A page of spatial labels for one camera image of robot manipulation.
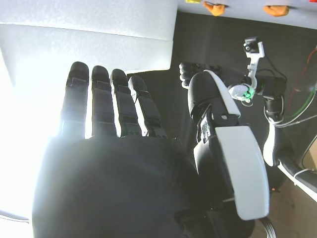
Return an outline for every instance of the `yellow object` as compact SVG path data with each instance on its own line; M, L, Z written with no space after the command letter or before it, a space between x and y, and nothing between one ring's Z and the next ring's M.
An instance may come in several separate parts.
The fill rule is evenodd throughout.
M185 0L186 3L200 3L201 0Z
M203 3L203 6L205 8L207 8L208 11L210 11L211 14L214 15L214 16L223 15L224 14L224 10L226 8L225 5L220 5L220 4L219 5L211 5L210 3L206 2L206 1Z
M289 12L289 6L265 6L263 11L271 16L286 16Z

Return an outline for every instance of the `green wire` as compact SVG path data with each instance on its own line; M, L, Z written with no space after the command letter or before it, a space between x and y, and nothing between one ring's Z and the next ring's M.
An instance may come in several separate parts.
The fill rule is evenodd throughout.
M307 100L305 101L305 103L303 104L303 106L302 106L297 112L295 112L293 115L286 116L286 118L293 118L293 117L298 116L298 115L302 112L302 110L305 109L305 107L308 105L308 103L311 101L311 99L312 99L312 97L314 96L314 94L315 94L315 90L313 90L313 91L311 92L311 94L309 95L309 97L307 98Z

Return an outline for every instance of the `red wire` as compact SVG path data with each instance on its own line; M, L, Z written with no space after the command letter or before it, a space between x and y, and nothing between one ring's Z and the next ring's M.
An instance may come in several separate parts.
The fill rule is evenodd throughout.
M313 56L313 54L314 54L315 52L317 52L317 49L316 49L316 48L313 49L313 51L309 54L309 56L308 56L308 58L307 58L306 65L305 65L305 67L304 67L304 69L303 69L303 71L302 71L302 73L301 73L301 76L303 76L303 75L306 73L309 60L311 59L311 57ZM301 79L301 77L299 77L299 78L296 80L295 85L294 85L294 87L293 87L293 89L292 89L292 92L291 92L290 95L289 95L288 109L291 108L292 99L293 99L293 94L295 93L295 90L296 90L296 88L297 88L297 86L298 86L298 84L299 84L299 82L300 82L300 79Z

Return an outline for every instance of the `orange toy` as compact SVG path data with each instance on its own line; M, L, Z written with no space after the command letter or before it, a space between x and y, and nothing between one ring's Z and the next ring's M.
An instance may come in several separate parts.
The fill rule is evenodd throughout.
M205 8L207 8L208 11L210 11L211 14L214 15L214 16L223 15L224 14L224 10L226 8L225 5L220 5L220 4L219 5L211 5L210 3L206 2L206 1L203 3L203 6Z
M289 6L265 6L263 10L271 16L286 16L289 12Z

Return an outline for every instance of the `black floor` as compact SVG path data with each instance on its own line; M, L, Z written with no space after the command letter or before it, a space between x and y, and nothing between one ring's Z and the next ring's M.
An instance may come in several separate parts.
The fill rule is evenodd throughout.
M249 59L242 49L244 39L259 36L266 55L288 77L285 94L286 104L295 81L300 77L309 53L317 45L317 30L248 21L234 18L212 17L178 13L176 19L172 63L170 70L139 73L161 113L163 126L169 138L178 137L192 152L196 145L196 128L189 117L187 90L181 87L179 63L218 64L223 69L223 79L239 83L246 72ZM317 81L317 53L310 61L305 77L300 78L298 92L293 96L293 114L305 102L309 89ZM266 59L261 59L260 68L271 68ZM247 108L237 102L242 123L249 123L261 147L265 142L268 123L263 114L263 99L255 96L254 105ZM316 100L302 118L317 114ZM285 129L300 161L307 146L317 134L317 119ZM268 168L270 186L279 186L283 176L276 168Z

